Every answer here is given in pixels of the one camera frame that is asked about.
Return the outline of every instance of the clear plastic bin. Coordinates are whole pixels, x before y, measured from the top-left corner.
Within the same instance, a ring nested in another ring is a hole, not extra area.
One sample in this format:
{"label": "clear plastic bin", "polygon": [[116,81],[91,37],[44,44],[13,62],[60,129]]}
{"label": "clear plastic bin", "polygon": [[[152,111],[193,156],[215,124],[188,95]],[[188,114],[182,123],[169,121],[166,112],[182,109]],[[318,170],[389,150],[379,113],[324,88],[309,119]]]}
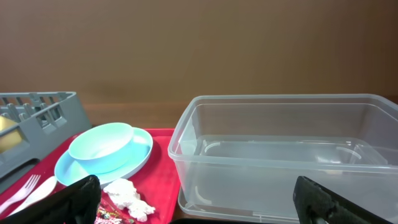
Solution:
{"label": "clear plastic bin", "polygon": [[298,223],[307,176],[398,223],[398,106],[376,95],[200,96],[169,146],[195,215]]}

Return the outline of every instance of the plastic cutlery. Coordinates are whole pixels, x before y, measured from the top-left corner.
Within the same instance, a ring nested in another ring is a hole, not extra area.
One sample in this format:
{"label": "plastic cutlery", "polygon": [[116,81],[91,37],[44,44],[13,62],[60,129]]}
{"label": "plastic cutlery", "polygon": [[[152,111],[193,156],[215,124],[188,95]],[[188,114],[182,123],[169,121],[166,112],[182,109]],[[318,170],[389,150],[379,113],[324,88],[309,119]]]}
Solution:
{"label": "plastic cutlery", "polygon": [[0,213],[5,211],[5,209],[15,202],[19,202],[26,198],[32,190],[35,188],[37,182],[40,179],[40,175],[32,175],[29,180],[15,193],[11,198],[6,200],[2,205],[0,205]]}
{"label": "plastic cutlery", "polygon": [[42,185],[40,185],[36,190],[34,190],[29,197],[26,198],[26,200],[18,206],[10,215],[15,214],[24,208],[28,207],[29,205],[38,202],[39,200],[42,200],[51,192],[54,190],[55,186],[57,184],[57,180],[55,176],[52,176],[45,180]]}

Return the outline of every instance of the yellow object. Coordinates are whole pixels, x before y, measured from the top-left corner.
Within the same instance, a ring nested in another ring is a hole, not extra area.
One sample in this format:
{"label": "yellow object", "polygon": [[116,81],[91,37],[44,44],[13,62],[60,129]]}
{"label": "yellow object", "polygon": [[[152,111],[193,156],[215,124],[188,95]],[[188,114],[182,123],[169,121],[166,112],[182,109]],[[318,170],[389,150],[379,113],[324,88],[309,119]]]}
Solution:
{"label": "yellow object", "polygon": [[[0,116],[0,131],[5,130],[13,125],[17,124],[15,121]],[[21,135],[18,130],[14,130],[11,133],[0,137],[0,153],[13,148],[22,141]]]}

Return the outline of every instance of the spoon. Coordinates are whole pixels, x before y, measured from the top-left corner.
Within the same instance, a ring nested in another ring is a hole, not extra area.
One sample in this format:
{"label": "spoon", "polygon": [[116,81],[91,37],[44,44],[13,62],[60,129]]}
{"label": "spoon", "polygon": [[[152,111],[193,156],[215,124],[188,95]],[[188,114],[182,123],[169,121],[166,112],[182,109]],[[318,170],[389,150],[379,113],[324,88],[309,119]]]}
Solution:
{"label": "spoon", "polygon": [[45,180],[43,182],[43,184],[41,184],[36,190],[34,190],[25,199],[25,201],[22,204],[20,204],[11,214],[9,214],[9,216],[25,209],[29,205],[32,205],[33,203],[38,202],[39,200],[42,200],[43,198],[45,198],[46,196],[51,194],[51,192],[54,190],[56,184],[57,184],[57,180],[56,180],[55,176],[52,176],[52,177],[48,178],[47,180]]}

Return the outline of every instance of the plate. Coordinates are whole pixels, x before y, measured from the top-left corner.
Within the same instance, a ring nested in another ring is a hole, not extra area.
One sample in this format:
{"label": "plate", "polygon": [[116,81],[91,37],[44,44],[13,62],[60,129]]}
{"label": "plate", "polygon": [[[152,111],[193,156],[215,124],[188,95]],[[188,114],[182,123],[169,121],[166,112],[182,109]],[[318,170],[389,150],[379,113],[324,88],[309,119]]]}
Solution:
{"label": "plate", "polygon": [[[145,130],[141,128],[134,128],[134,135],[132,137],[131,150],[145,150],[147,155],[144,159],[134,159],[130,158],[121,167],[104,174],[95,174],[99,178],[101,188],[107,186],[108,183],[118,179],[118,178],[129,178],[138,172],[148,161],[150,152],[152,151],[153,139],[152,136]],[[81,180],[89,175],[77,161],[69,155],[66,151],[58,159],[55,169],[55,178],[58,182],[65,186],[69,186],[78,180]]]}

